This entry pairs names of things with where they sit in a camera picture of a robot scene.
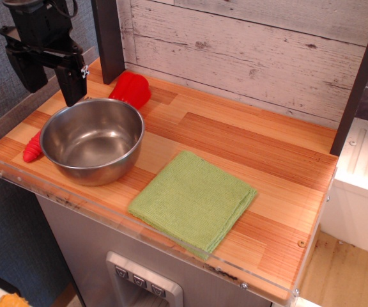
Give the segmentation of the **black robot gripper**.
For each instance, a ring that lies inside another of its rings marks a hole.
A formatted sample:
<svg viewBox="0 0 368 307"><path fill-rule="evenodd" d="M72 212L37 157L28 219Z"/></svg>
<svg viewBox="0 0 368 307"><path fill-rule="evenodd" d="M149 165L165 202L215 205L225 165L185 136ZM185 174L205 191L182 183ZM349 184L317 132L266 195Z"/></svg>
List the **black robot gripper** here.
<svg viewBox="0 0 368 307"><path fill-rule="evenodd" d="M79 70L84 68L82 49L70 38L72 19L79 9L77 2L72 2L71 10L66 1L2 4L9 9L15 25L2 27L0 34L6 39L9 62L25 89L36 93L48 83L44 65L57 67L54 71L68 107L84 98L87 81Z"/></svg>

